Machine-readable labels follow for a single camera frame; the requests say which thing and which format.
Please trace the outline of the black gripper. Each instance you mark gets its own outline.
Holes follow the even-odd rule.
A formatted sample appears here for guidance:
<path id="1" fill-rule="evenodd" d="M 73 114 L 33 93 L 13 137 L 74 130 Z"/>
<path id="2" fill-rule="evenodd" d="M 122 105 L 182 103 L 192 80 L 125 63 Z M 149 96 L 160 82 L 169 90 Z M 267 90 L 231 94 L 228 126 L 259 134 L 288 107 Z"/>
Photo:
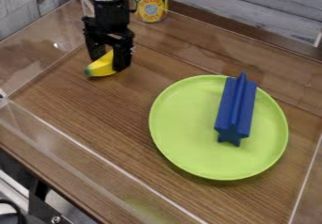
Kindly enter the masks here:
<path id="1" fill-rule="evenodd" d="M 113 71 L 130 65 L 134 33 L 129 29 L 129 0 L 92 0 L 93 16 L 84 16 L 85 45 L 92 60 L 105 54 L 104 45 L 113 48 Z"/>

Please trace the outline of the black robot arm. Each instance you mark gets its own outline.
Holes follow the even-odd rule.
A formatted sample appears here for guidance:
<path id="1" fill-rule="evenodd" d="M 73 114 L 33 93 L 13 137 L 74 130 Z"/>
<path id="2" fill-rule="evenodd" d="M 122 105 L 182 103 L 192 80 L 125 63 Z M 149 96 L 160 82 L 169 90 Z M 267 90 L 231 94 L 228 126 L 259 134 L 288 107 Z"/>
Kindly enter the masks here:
<path id="1" fill-rule="evenodd" d="M 88 77 L 121 72 L 130 65 L 134 33 L 128 28 L 129 0 L 92 0 L 94 16 L 84 16 L 82 34 L 92 63 Z"/>

